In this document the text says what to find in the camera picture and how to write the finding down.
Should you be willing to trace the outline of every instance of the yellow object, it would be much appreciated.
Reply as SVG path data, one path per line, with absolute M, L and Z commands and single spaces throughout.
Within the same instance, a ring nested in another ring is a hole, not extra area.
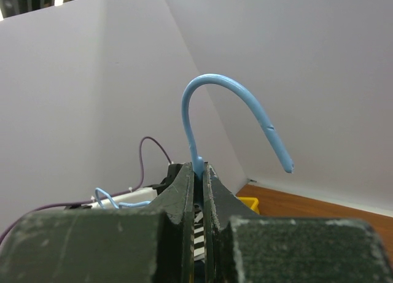
M 249 208 L 251 208 L 252 211 L 255 211 L 256 213 L 259 214 L 259 200 L 258 198 L 254 197 L 239 197 L 239 199 Z

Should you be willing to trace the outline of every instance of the white power strip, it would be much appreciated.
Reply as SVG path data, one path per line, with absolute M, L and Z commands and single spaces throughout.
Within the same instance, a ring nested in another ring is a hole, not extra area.
M 143 201 L 153 201 L 154 198 L 157 197 L 157 191 L 150 188 L 141 188 L 139 190 L 136 190 L 135 192 L 130 192 L 126 193 L 120 196 L 113 197 L 113 200 L 116 203 L 119 202 L 125 202 L 125 203 L 138 203 L 138 202 L 143 202 Z M 108 199 L 102 200 L 103 205 L 106 208 L 113 208 L 111 202 Z M 98 202 L 90 203 L 91 209 L 101 209 L 101 206 L 98 204 Z

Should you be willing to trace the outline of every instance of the yellow bin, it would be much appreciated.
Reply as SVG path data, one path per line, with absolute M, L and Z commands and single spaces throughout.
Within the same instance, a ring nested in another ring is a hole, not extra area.
M 251 208 L 252 211 L 255 211 L 256 213 L 259 214 L 259 200 L 258 198 L 254 197 L 239 197 L 239 199 L 249 208 Z

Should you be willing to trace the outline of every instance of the brown table surface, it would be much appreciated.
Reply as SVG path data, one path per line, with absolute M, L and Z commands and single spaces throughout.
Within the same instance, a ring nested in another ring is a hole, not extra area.
M 393 217 L 253 185 L 245 185 L 236 195 L 258 198 L 261 215 L 274 217 L 355 217 L 364 219 L 382 237 L 389 257 L 393 258 Z

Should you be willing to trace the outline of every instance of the black and white striped object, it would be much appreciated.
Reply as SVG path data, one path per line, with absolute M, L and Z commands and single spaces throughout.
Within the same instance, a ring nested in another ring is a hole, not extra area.
M 203 212 L 195 206 L 194 261 L 204 259 Z

